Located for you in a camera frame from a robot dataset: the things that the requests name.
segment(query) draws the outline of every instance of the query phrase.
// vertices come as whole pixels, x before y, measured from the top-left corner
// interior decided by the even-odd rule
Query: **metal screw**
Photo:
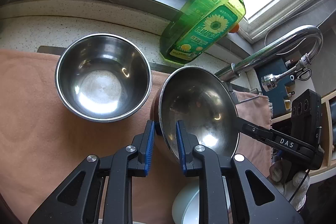
[[[129,145],[129,146],[126,147],[126,151],[127,151],[127,152],[134,152],[135,149],[136,149],[136,148],[135,148],[134,145]]]
[[[203,152],[205,150],[205,147],[203,145],[196,145],[195,150],[198,152]]]
[[[90,155],[90,156],[87,156],[86,160],[88,162],[94,162],[97,160],[97,156],[96,155]]]
[[[242,154],[236,154],[235,155],[235,160],[236,161],[243,161],[243,160],[245,160],[245,158]]]

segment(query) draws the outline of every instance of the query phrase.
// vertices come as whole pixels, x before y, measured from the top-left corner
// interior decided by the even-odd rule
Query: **bowl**
[[[152,104],[155,144],[178,161],[175,129],[176,122],[183,120],[187,132],[196,135],[199,144],[232,157],[239,140],[234,125],[237,115],[228,91],[214,74],[197,66],[179,68],[167,78]]]
[[[226,207],[229,210],[230,199],[225,177],[222,177],[226,196]],[[199,180],[188,183],[176,196],[171,213],[175,224],[198,224],[200,210]]]
[[[58,60],[55,84],[63,104],[94,122],[122,120],[138,111],[152,87],[152,72],[132,42],[98,33],[70,45]]]

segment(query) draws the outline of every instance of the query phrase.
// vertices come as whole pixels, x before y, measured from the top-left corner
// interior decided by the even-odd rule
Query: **bottle label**
[[[176,42],[170,55],[191,61],[213,44],[237,21],[238,17],[221,5],[203,18]]]

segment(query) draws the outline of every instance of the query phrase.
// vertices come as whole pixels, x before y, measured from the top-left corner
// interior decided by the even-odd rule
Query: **green pump dispenser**
[[[163,31],[160,53],[187,64],[226,35],[246,13],[243,0],[188,0]]]

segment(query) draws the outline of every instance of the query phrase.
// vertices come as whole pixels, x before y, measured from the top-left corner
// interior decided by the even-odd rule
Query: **white glove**
[[[275,162],[269,168],[269,176],[267,179],[278,189],[278,191],[289,200],[291,196],[294,194],[296,188],[300,185],[301,181],[306,175],[306,172],[299,171],[297,172],[293,180],[288,181],[285,185],[283,185],[280,181],[283,175],[283,167],[282,161],[279,160]],[[291,201],[291,205],[298,211],[300,210],[306,202],[306,192],[310,185],[309,175],[304,180],[298,192],[295,194]]]

